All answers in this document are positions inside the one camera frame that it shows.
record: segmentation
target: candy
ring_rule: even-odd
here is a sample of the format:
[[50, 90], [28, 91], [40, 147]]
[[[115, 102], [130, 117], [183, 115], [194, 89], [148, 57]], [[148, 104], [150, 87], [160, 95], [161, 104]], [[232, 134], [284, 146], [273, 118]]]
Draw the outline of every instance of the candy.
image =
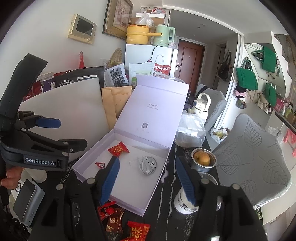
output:
[[124, 213], [123, 208], [114, 208], [115, 213], [109, 216], [106, 232], [115, 232], [123, 234], [123, 230], [121, 227], [121, 218]]
[[105, 168], [104, 162], [96, 162], [96, 165], [99, 167], [100, 170]]
[[118, 145], [109, 148], [108, 151], [116, 157], [119, 157], [119, 155], [124, 151], [129, 153], [129, 150], [126, 148], [126, 146], [122, 142], [119, 142]]
[[113, 207], [110, 207], [112, 205], [114, 205], [116, 202], [107, 202], [105, 203], [103, 206], [98, 207], [98, 213], [100, 216], [101, 221], [103, 221], [105, 218], [108, 218], [110, 215], [112, 215], [113, 213], [115, 213], [115, 209]]
[[128, 226], [131, 227], [130, 237], [122, 239], [121, 241], [145, 241], [146, 235], [150, 229], [150, 224], [128, 221]]

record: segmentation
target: yellow cooker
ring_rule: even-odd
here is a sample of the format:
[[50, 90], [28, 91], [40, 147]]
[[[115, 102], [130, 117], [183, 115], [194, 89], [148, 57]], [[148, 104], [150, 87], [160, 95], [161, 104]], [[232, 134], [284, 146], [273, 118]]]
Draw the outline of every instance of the yellow cooker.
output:
[[162, 33], [149, 33], [149, 28], [145, 25], [130, 25], [127, 29], [127, 44], [148, 44], [149, 36], [162, 36]]

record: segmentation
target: metal bowl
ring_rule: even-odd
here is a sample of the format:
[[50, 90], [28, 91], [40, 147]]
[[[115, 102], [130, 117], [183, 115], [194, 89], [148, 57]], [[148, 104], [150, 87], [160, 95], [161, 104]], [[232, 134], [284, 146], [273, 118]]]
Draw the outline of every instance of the metal bowl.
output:
[[[218, 185], [217, 180], [211, 175], [208, 174], [207, 172], [198, 172], [199, 175], [201, 176], [201, 178], [206, 178], [209, 179], [209, 181], [211, 181], [212, 183], [214, 183], [215, 185]], [[223, 198], [218, 196], [217, 197], [217, 207], [216, 207], [216, 211], [218, 211], [221, 208], [221, 204], [223, 202]]]
[[[199, 164], [194, 158], [193, 155], [194, 153], [196, 153], [197, 151], [204, 151], [205, 153], [207, 153], [210, 156], [210, 165], [207, 166], [203, 166], [201, 164]], [[211, 168], [213, 168], [214, 166], [216, 166], [217, 164], [217, 158], [216, 156], [209, 150], [204, 149], [204, 148], [196, 148], [191, 152], [191, 168], [197, 170], [198, 172], [208, 172]]]
[[211, 175], [208, 174], [207, 172], [198, 172], [201, 178], [206, 178], [209, 179], [209, 181], [211, 181], [212, 183], [218, 185], [217, 180]]

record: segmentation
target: door frame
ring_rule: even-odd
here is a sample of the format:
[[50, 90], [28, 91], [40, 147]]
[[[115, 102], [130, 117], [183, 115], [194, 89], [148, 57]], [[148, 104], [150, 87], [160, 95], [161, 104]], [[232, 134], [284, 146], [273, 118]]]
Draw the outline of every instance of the door frame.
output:
[[198, 42], [198, 41], [195, 41], [193, 39], [187, 39], [187, 38], [183, 38], [183, 37], [179, 37], [179, 36], [176, 36], [176, 49], [178, 49], [178, 46], [179, 46], [179, 40], [183, 40], [183, 41], [186, 41], [186, 42], [191, 42], [191, 43], [194, 43], [194, 44], [198, 44], [198, 45], [201, 45], [201, 46], [204, 46], [204, 54], [202, 56], [202, 66], [200, 68], [200, 75], [199, 75], [199, 78], [197, 80], [197, 85], [196, 85], [196, 89], [195, 89], [195, 94], [194, 96], [196, 96], [197, 94], [197, 86], [199, 85], [200, 83], [200, 80], [202, 78], [202, 74], [203, 74], [203, 71], [204, 71], [204, 66], [205, 66], [205, 56], [207, 54], [207, 44], [205, 43], [202, 43], [202, 42]]
[[[215, 52], [215, 57], [214, 57], [214, 64], [217, 63], [217, 69], [216, 69], [216, 73], [218, 71], [218, 68], [219, 68], [219, 63], [220, 63], [220, 58], [221, 56], [219, 55], [221, 53], [221, 49], [224, 47], [225, 48], [225, 52], [224, 52], [224, 56], [223, 56], [223, 60], [224, 60], [224, 57], [225, 57], [225, 53], [226, 53], [226, 43], [223, 43], [223, 44], [216, 44], [216, 46], [218, 47], [218, 49], [216, 49], [216, 52]], [[213, 85], [212, 87], [210, 87], [211, 89], [214, 88], [214, 84], [215, 84], [215, 80], [216, 80], [216, 74], [214, 76], [214, 81], [213, 81]]]
[[220, 129], [222, 127], [223, 119], [226, 115], [228, 108], [235, 106], [236, 97], [234, 95], [234, 90], [235, 90], [235, 87], [238, 83], [238, 78], [237, 78], [237, 73], [235, 71], [235, 68], [238, 68], [242, 63], [243, 49], [244, 49], [244, 36], [238, 35], [237, 53], [235, 56], [233, 71], [232, 71], [232, 75], [230, 78], [228, 90], [227, 90], [227, 93], [225, 96], [226, 106], [225, 106], [224, 111], [220, 114], [220, 116], [218, 117], [218, 119], [214, 125], [215, 129]]

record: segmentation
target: bottle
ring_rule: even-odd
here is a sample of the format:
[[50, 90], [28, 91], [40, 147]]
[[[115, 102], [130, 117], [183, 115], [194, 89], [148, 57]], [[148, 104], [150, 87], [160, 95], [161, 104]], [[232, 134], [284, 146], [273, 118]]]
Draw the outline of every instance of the bottle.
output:
[[292, 106], [290, 105], [286, 111], [285, 111], [285, 114], [284, 114], [284, 117], [287, 119], [288, 118], [288, 115], [292, 112]]
[[282, 116], [285, 114], [286, 105], [287, 105], [287, 103], [284, 103], [283, 108], [282, 108], [282, 109], [280, 110], [280, 112], [279, 112]]

